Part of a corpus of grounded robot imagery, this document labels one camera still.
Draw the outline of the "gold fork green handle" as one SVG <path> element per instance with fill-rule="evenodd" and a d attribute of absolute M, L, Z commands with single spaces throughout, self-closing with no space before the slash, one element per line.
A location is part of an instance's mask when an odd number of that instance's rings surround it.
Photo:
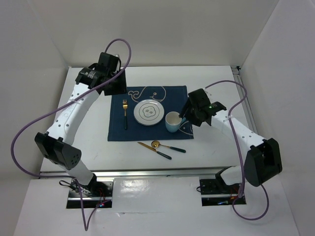
<path fill-rule="evenodd" d="M 127 100 L 126 99 L 123 100 L 123 109 L 124 109 L 124 129 L 127 130 L 128 129 L 128 122 L 127 122 L 128 104 L 127 104 Z"/>

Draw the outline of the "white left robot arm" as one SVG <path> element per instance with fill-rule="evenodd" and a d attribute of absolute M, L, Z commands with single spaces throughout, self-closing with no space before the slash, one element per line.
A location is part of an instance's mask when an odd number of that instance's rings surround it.
<path fill-rule="evenodd" d="M 84 67 L 78 74 L 69 98 L 72 104 L 64 108 L 53 125 L 44 133 L 37 133 L 35 143 L 43 156 L 76 178 L 75 191 L 86 196 L 100 196 L 107 187 L 81 161 L 81 150 L 73 147 L 77 130 L 92 104 L 101 93 L 126 93 L 126 74 L 120 71 L 121 60 L 105 52 L 97 63 Z"/>

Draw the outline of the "blue placemat with whale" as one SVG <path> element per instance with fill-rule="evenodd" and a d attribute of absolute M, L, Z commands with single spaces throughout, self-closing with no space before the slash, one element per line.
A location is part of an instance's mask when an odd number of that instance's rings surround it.
<path fill-rule="evenodd" d="M 186 86 L 147 86 L 128 87 L 126 94 L 112 96 L 110 121 L 107 141 L 148 141 L 148 140 L 186 140 L 193 139 L 192 125 L 186 121 L 175 133 L 170 133 L 165 127 L 165 120 L 153 126 L 139 124 L 133 115 L 137 103 L 152 99 L 164 107 L 165 114 L 180 112 L 188 98 Z M 124 129 L 123 100 L 127 100 L 128 129 Z"/>

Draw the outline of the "light blue mug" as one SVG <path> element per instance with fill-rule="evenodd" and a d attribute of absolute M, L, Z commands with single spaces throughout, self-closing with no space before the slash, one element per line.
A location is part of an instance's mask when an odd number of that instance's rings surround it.
<path fill-rule="evenodd" d="M 169 112 L 165 116 L 165 127 L 168 132 L 175 133 L 179 130 L 180 126 L 186 121 L 186 118 L 180 117 L 178 112 Z"/>

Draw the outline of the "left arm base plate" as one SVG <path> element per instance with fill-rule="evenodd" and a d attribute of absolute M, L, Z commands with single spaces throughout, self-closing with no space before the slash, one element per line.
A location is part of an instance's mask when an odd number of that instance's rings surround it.
<path fill-rule="evenodd" d="M 105 187 L 102 190 L 96 190 L 96 193 L 91 193 L 88 190 L 82 188 L 82 199 L 84 208 L 95 208 L 97 204 L 100 204 L 99 208 L 111 208 L 112 207 L 112 195 L 114 180 L 105 179 L 103 181 Z M 66 208 L 67 209 L 79 209 L 81 208 L 80 194 L 77 185 L 72 180 L 67 182 L 60 180 L 59 185 L 67 187 L 69 189 Z"/>

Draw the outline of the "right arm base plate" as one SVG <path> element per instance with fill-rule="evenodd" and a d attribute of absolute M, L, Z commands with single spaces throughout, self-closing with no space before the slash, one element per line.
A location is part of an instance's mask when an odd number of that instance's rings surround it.
<path fill-rule="evenodd" d="M 203 207 L 228 206 L 235 201 L 236 205 L 245 205 L 245 197 L 238 198 L 240 184 L 226 185 L 219 179 L 200 179 L 196 191 L 201 195 Z"/>

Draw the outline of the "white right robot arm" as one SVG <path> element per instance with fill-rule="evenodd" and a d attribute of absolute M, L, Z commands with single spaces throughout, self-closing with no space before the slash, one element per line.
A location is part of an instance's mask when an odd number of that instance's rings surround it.
<path fill-rule="evenodd" d="M 204 89 L 188 94 L 180 117 L 200 127 L 203 122 L 216 128 L 232 141 L 237 141 L 242 155 L 241 164 L 224 170 L 215 180 L 215 188 L 227 192 L 232 185 L 246 180 L 258 187 L 282 172 L 279 143 L 254 133 L 234 118 L 219 102 L 211 103 Z"/>

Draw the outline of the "white plate with dark rim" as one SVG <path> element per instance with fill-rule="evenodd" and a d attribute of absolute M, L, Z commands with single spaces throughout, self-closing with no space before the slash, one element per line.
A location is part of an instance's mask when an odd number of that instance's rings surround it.
<path fill-rule="evenodd" d="M 162 104 L 152 99 L 140 101 L 133 110 L 135 120 L 144 126 L 153 126 L 160 123 L 164 113 Z"/>

